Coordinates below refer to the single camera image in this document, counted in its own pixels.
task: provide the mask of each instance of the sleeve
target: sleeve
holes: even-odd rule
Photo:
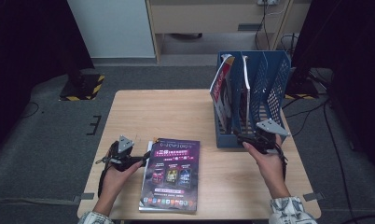
[[[85,214],[83,214],[77,224],[91,223],[114,224],[112,219],[96,212],[86,212]]]
[[[279,198],[271,200],[273,214],[269,224],[317,224],[314,217],[304,211],[303,203],[298,197]]]

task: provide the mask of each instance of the blue file holder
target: blue file holder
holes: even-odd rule
[[[281,119],[281,105],[290,73],[290,60],[282,50],[220,51],[217,68],[222,63],[222,55],[231,54],[234,62],[230,70],[232,90],[232,129],[240,133],[255,134],[256,123],[273,119],[284,127]],[[246,69],[250,85],[249,126],[246,129],[240,118],[240,97],[242,93],[243,56],[247,56]],[[233,133],[226,133],[215,113],[216,146],[218,148],[242,147]]]

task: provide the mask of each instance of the file holder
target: file holder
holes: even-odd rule
[[[273,119],[283,128],[281,105],[290,72],[290,60],[282,50],[248,50],[220,51],[217,55],[217,68],[222,63],[222,55],[231,54],[235,57],[230,70],[232,90],[232,129],[239,133],[255,134],[256,123],[265,119]],[[240,117],[240,99],[242,94],[243,56],[247,56],[246,69],[250,85],[249,125],[246,130]],[[219,117],[215,114],[216,146],[242,147],[233,133],[226,133]]]

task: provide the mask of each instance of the magazine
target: magazine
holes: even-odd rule
[[[216,114],[226,133],[231,133],[231,104],[232,92],[230,84],[230,70],[234,62],[234,56],[224,54],[214,81],[210,88],[210,94],[214,102]]]
[[[139,211],[196,212],[200,141],[158,138],[148,148]]]
[[[245,132],[249,132],[249,104],[251,102],[251,87],[249,86],[248,71],[246,61],[248,56],[243,55],[243,85],[240,101],[240,118],[243,121]]]

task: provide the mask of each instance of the table top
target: table top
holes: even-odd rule
[[[288,130],[283,116],[284,126]],[[244,148],[217,148],[214,108],[208,90],[118,91],[85,188],[95,193],[82,200],[81,217],[96,204],[98,182],[104,164],[95,164],[123,134],[134,141],[132,156],[143,156],[154,137],[199,140],[201,142],[198,210],[195,214],[140,213],[138,210],[144,168],[133,174],[115,201],[113,219],[267,219],[271,214],[270,194],[254,159]],[[307,212],[320,217],[316,200],[304,202],[303,194],[313,189],[292,137],[283,143],[288,158],[286,184],[299,196]]]

